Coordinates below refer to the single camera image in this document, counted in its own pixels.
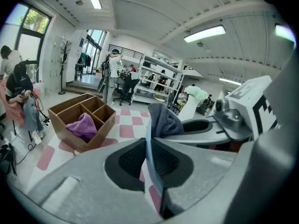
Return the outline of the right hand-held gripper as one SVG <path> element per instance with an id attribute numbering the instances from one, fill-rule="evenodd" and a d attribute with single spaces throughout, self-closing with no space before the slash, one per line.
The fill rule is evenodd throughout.
<path id="1" fill-rule="evenodd" d="M 270 76 L 262 76 L 247 80 L 225 99 L 229 108 L 236 109 L 243 118 L 245 125 L 252 131 L 256 140 L 259 135 L 278 125 L 277 117 L 264 95 L 271 84 Z M 230 143 L 224 130 L 214 129 L 213 122 L 207 119 L 191 119 L 182 122 L 184 135 L 164 137 L 165 140 L 193 147 L 208 147 Z"/>

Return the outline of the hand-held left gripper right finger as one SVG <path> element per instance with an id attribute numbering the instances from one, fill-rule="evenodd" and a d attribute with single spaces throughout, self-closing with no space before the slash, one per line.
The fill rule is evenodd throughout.
<path id="1" fill-rule="evenodd" d="M 152 140 L 162 172 L 161 213 L 176 224 L 279 223 L 296 194 L 298 130 L 270 130 L 234 154 Z"/>

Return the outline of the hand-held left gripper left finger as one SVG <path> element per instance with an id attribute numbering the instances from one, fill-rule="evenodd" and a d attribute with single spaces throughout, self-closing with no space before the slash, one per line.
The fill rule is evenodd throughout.
<path id="1" fill-rule="evenodd" d="M 28 197 L 70 224 L 158 224 L 162 218 L 140 180 L 145 151 L 140 138 L 83 152 L 41 179 Z"/>

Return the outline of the dark blue cloth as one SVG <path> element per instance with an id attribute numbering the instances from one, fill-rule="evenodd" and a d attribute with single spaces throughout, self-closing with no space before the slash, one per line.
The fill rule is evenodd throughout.
<path id="1" fill-rule="evenodd" d="M 183 124 L 178 116 L 161 103 L 148 106 L 151 117 L 151 137 L 163 138 L 184 133 Z"/>

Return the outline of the big blue plate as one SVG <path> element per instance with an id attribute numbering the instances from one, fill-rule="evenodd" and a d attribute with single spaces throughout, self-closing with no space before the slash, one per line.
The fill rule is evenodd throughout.
<path id="1" fill-rule="evenodd" d="M 149 176 L 155 190 L 162 197 L 164 193 L 164 188 L 163 188 L 162 180 L 156 172 L 154 158 L 153 158 L 151 119 L 149 120 L 149 123 L 147 125 L 145 141 L 146 141 L 146 162 L 147 162 Z"/>

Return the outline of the purple cloth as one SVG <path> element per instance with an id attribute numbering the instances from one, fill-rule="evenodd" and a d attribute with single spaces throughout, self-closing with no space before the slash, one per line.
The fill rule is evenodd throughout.
<path id="1" fill-rule="evenodd" d="M 86 112 L 81 114 L 76 122 L 67 124 L 66 129 L 86 143 L 97 134 L 95 123 Z"/>

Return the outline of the white vase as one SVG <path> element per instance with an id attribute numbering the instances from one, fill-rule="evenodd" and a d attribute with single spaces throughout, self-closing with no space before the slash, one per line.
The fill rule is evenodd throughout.
<path id="1" fill-rule="evenodd" d="M 189 95 L 187 103 L 180 111 L 178 118 L 180 121 L 186 121 L 189 119 L 192 119 L 194 117 L 194 114 L 196 112 L 196 108 L 198 104 L 200 103 L 200 100 L 195 98 L 192 95 Z"/>

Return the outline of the pale green flower bouquet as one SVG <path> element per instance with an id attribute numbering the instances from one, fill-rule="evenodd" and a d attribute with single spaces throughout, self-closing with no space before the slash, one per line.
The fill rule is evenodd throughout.
<path id="1" fill-rule="evenodd" d="M 204 100 L 208 98 L 208 93 L 197 86 L 189 85 L 185 87 L 184 92 L 188 95 L 193 96 L 197 100 Z"/>

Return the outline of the pink white checkered tablecloth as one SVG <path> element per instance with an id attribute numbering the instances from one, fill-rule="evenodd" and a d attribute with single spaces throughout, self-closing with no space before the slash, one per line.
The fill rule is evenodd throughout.
<path id="1" fill-rule="evenodd" d="M 101 147 L 110 146 L 123 141 L 144 138 L 150 120 L 147 111 L 135 111 L 124 108 L 114 108 L 116 111 L 115 124 L 104 139 Z M 26 192 L 29 192 L 38 181 L 44 178 L 79 152 L 67 146 L 57 135 L 45 133 L 44 150 L 33 169 Z M 140 180 L 145 184 L 145 198 L 155 211 L 159 211 L 161 197 L 151 181 L 147 163 L 144 161 L 140 172 Z"/>

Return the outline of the white shelving unit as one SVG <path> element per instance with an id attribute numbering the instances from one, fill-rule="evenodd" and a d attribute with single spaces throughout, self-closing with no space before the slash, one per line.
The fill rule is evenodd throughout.
<path id="1" fill-rule="evenodd" d="M 168 64 L 161 59 L 144 55 L 139 62 L 137 73 L 139 83 L 134 89 L 133 100 L 145 104 L 158 102 L 154 94 L 178 95 L 184 74 L 176 64 Z"/>

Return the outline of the black office chair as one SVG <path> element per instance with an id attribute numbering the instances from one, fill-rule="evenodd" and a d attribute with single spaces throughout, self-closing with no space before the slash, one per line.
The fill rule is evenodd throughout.
<path id="1" fill-rule="evenodd" d="M 128 74 L 123 81 L 122 88 L 117 84 L 116 91 L 119 94 L 118 98 L 114 98 L 113 101 L 119 100 L 119 106 L 122 106 L 122 102 L 127 102 L 128 105 L 132 104 L 134 89 L 139 83 L 139 80 L 131 80 L 130 74 Z"/>

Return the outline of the black backpack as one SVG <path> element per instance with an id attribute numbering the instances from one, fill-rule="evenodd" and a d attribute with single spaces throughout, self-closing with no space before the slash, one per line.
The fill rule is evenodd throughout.
<path id="1" fill-rule="evenodd" d="M 15 165 L 15 151 L 11 143 L 0 146 L 0 170 L 6 175 L 12 172 L 17 176 Z"/>

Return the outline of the wooden step platform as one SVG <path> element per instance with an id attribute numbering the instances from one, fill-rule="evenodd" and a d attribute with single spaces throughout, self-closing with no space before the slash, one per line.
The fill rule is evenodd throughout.
<path id="1" fill-rule="evenodd" d="M 102 93 L 97 92 L 97 86 L 78 81 L 67 82 L 66 86 L 63 88 L 63 91 L 75 94 L 89 93 L 92 95 L 99 96 L 100 98 L 102 97 Z"/>

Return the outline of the white lockers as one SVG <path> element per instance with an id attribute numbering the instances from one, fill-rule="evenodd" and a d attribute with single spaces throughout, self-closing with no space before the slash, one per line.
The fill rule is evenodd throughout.
<path id="1" fill-rule="evenodd" d="M 56 36 L 47 49 L 48 57 L 45 61 L 45 75 L 43 76 L 46 96 L 57 94 L 61 91 L 60 70 L 62 41 L 62 37 Z"/>

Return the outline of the black framed window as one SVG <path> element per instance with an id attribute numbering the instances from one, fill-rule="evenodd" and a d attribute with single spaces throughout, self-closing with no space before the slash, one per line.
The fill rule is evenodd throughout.
<path id="1" fill-rule="evenodd" d="M 34 7 L 18 3 L 0 31 L 0 47 L 17 50 L 25 61 L 38 66 L 50 21 L 49 16 Z"/>

